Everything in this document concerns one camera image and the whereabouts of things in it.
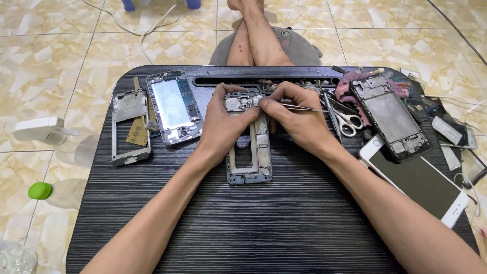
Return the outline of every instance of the forearm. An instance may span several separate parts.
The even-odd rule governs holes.
[[[409,273],[487,273],[479,256],[456,233],[343,147],[329,144],[318,157],[345,185]]]
[[[204,154],[193,153],[167,182],[88,263],[83,274],[152,273],[183,210],[211,169]]]

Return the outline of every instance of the person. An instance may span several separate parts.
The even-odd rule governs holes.
[[[228,0],[228,5],[241,11],[244,18],[231,45],[228,63],[293,65],[256,0]],[[408,273],[487,273],[481,258],[455,232],[348,153],[331,135],[322,113],[290,112],[278,103],[287,98],[300,106],[321,108],[316,92],[284,82],[262,99],[259,107],[252,106],[241,115],[230,117],[225,94],[243,90],[225,84],[215,88],[194,152],[81,273],[152,273],[202,179],[222,161],[261,111],[279,122],[297,145],[335,173]],[[276,126],[270,124],[271,133]]]

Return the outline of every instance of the green bottle cap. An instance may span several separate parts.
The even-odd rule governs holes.
[[[37,182],[31,185],[27,194],[30,199],[45,200],[51,195],[52,192],[52,185],[44,182]]]

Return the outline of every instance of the pink cloth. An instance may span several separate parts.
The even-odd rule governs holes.
[[[357,73],[355,71],[350,71],[342,77],[342,79],[338,83],[337,89],[335,90],[335,96],[337,97],[337,100],[339,102],[351,102],[354,104],[354,106],[358,110],[358,113],[362,117],[364,126],[371,125],[369,118],[365,114],[364,109],[362,108],[360,103],[353,95],[345,95],[345,93],[349,91],[350,81],[363,79],[372,75],[374,75],[374,73],[370,73],[370,72]],[[394,92],[397,94],[399,98],[409,97],[409,91],[407,87],[409,87],[411,84],[405,82],[398,83],[392,81],[391,79],[387,79],[387,82],[389,83],[389,85],[391,85],[392,89],[394,90]]]

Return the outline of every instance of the white spray bottle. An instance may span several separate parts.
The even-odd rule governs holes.
[[[64,128],[58,117],[18,122],[14,137],[19,141],[38,140],[54,147],[56,158],[66,164],[91,168],[99,135],[87,128]]]

